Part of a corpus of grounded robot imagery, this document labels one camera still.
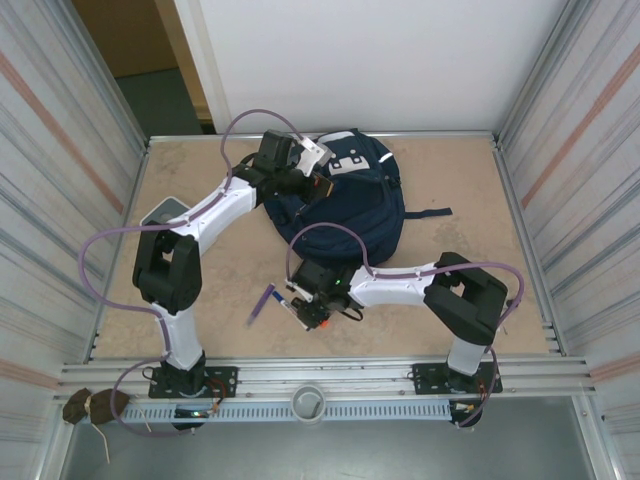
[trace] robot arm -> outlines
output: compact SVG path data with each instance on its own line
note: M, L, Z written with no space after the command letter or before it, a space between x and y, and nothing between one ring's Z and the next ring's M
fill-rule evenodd
M266 132L258 152L233 168L226 190L225 181L198 205L170 220L179 226L140 236L133 284L163 318L171 351L162 367L171 378L169 383L178 384L181 391L197 392L201 387L204 352L194 318L194 303L202 288L200 257L229 225L266 199L297 194L311 202L331 193L332 183L313 172L316 164L328 160L331 151L308 138L299 143L303 150L293 165L289 159L294 139ZM194 218L221 193L213 208Z
M335 311L384 304L429 307L454 335L447 357L449 384L457 390L469 391L482 356L495 339L507 287L479 268L420 276L421 271L463 263L469 261L457 253L446 252L436 263L412 268L374 268L371 275L365 267L334 271L304 261L289 282L289 288L303 299L294 299L292 305L309 329L322 324ZM390 275L405 278L388 278ZM459 296L453 289L460 286L464 290Z

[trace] wooden table surface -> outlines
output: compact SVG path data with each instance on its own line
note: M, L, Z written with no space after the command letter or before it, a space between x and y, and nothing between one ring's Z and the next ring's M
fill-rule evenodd
M514 265L525 273L521 306L496 339L498 353L546 353L525 261L511 220L488 139L472 137L382 139L394 152L403 181L407 210L451 207L453 216L409 220L395 255L384 266L436 261L455 251L471 261ZM259 140L232 140L228 154L237 163L256 151ZM153 144L131 224L137 224L165 197L195 205L225 174L217 138ZM144 305L131 283L137 235L123 242L109 297ZM208 356L352 356L445 354L452 336L427 308L385 305L366 309L362 322L340 315L328 328L305 332L270 300L251 328L247 316L265 287L284 288L286 244L264 208L238 219L202 259L203 289L196 304L197 329ZM517 281L492 271L513 296ZM161 337L150 315L107 309L95 357L158 355Z

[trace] backpack strap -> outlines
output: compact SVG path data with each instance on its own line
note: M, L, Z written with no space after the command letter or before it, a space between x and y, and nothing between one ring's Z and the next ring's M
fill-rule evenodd
M418 220L420 218L427 217L446 217L447 215L453 215L453 210L450 208L437 208L422 210L421 212L404 212L405 220Z

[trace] orange stripe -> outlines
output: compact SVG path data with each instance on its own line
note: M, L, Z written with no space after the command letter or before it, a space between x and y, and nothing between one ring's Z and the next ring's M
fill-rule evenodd
M100 178L100 175L91 167L88 160L84 157L80 149L71 140L71 137L67 135L67 132L60 126L58 121L51 115L49 110L42 104L42 102L36 97L33 90L29 88L29 85L20 76L18 71L11 65L9 59L0 52L0 71L9 80L9 83L15 88L25 102L31 107L36 115L40 118L45 127L51 132L51 134L58 140L60 145L64 147L67 153L73 158L76 163L82 168L84 173L91 179L91 181L98 187L98 190L109 200L109 203L115 208L118 213L124 211L124 205L113 193L109 186Z
M620 66L616 74L613 76L602 93L598 96L596 101L593 103L593 106L587 113L587 115L582 119L580 124L575 128L575 130L569 135L569 138L565 140L560 147L560 150L553 156L549 165L545 167L542 171L540 177L536 180L536 182L531 187L531 190L524 196L522 199L522 206L527 208L527 205L531 202L531 199L534 197L538 190L542 187L544 182L551 176L551 173L558 167L560 162L564 160L564 158L569 154L571 149L574 147L576 142L580 139L580 137L587 130L591 122L604 110L607 104L611 101L611 99L618 93L618 90L622 88L622 85L625 84L627 79L631 76L634 70L640 64L640 44L636 46L631 55L624 61L624 63Z
M591 378L594 382L603 382L636 371L640 371L640 353L594 368Z
M0 377L16 382L29 383L38 387L55 390L58 388L58 379L41 372L23 367L17 363L0 359Z

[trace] pen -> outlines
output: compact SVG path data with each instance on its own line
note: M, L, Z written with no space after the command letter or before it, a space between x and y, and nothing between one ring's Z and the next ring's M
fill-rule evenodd
M251 315L249 315L249 318L247 318L247 327L250 327L251 325L253 325L253 322L255 322L256 317L262 310L262 307L264 307L264 304L267 303L267 300L269 299L269 295L275 290L275 288L276 286L273 283L270 283L267 286L267 289L264 291L264 293L260 297L260 300L258 300L258 303L256 303L256 306L253 308Z

